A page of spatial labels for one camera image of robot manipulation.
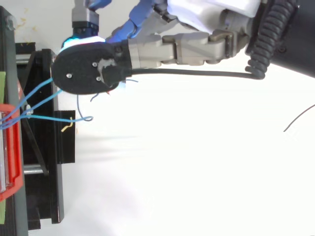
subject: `black cable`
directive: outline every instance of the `black cable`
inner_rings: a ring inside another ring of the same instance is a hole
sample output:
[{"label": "black cable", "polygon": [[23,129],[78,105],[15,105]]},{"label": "black cable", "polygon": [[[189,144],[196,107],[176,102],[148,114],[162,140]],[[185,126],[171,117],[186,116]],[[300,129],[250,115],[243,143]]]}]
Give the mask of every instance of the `black cable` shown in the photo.
[{"label": "black cable", "polygon": [[[83,115],[82,115],[82,113],[81,113],[81,111],[80,111],[79,95],[77,95],[77,107],[78,107],[78,112],[79,112],[79,114],[80,114],[80,117],[83,118]],[[85,119],[84,121],[90,122],[90,121],[92,121],[92,120],[93,120],[93,118]]]},{"label": "black cable", "polygon": [[197,76],[223,76],[223,77],[239,77],[247,79],[257,79],[249,73],[225,72],[225,71],[199,71],[199,70],[177,70],[177,69],[134,69],[133,75],[143,74],[176,74],[176,75],[197,75]]},{"label": "black cable", "polygon": [[284,132],[286,132],[291,125],[293,125],[293,123],[295,123],[297,121],[297,119],[299,119],[302,115],[304,115],[306,112],[308,112],[310,109],[312,109],[313,107],[315,107],[315,105],[312,105],[311,107],[309,107],[308,109],[306,109],[304,112],[302,112],[297,118],[295,118],[290,124],[289,126],[284,130]]},{"label": "black cable", "polygon": [[251,59],[245,69],[260,80],[266,76],[270,60],[279,46],[296,5],[296,0],[275,0],[267,17],[260,24]]}]

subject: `yellow wire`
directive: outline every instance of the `yellow wire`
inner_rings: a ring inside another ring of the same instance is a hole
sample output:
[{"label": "yellow wire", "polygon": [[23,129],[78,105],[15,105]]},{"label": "yellow wire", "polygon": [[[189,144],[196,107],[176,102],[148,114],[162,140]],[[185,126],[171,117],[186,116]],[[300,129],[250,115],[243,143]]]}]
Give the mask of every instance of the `yellow wire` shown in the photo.
[{"label": "yellow wire", "polygon": [[61,132],[62,132],[62,133],[65,132],[66,129],[71,128],[72,126],[73,126],[73,122],[71,122],[70,125],[65,126],[65,127],[61,130]]}]

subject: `white background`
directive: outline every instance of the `white background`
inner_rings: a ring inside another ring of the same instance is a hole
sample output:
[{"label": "white background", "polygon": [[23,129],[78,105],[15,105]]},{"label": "white background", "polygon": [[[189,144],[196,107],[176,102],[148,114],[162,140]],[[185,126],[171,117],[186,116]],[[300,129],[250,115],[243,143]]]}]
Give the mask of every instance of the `white background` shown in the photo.
[{"label": "white background", "polygon": [[[18,42],[58,52],[73,0],[0,0]],[[100,35],[137,0],[100,10]],[[248,57],[203,70],[243,71]],[[76,163],[63,165],[65,218],[31,236],[315,234],[315,79],[271,66],[264,81],[146,75],[111,96],[80,97]],[[61,109],[75,109],[63,93]]]}]

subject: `black coiled cable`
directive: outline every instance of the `black coiled cable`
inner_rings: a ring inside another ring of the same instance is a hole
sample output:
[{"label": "black coiled cable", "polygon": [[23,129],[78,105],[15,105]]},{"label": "black coiled cable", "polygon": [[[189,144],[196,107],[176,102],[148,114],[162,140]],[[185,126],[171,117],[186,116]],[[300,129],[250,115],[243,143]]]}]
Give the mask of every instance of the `black coiled cable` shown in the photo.
[{"label": "black coiled cable", "polygon": [[275,0],[264,19],[245,70],[264,79],[270,60],[297,6],[296,0]]}]

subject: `blue light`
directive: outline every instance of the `blue light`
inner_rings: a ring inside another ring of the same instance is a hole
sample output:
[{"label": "blue light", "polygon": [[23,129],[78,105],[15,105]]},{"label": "blue light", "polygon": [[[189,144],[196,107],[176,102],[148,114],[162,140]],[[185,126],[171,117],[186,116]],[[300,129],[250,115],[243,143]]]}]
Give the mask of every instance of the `blue light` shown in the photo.
[{"label": "blue light", "polygon": [[89,37],[89,38],[70,38],[68,39],[64,45],[63,48],[60,50],[63,51],[64,49],[67,49],[69,47],[75,46],[75,45],[81,45],[81,44],[87,44],[87,43],[97,43],[97,42],[105,42],[106,40],[99,37],[99,36],[94,36],[94,37]]}]

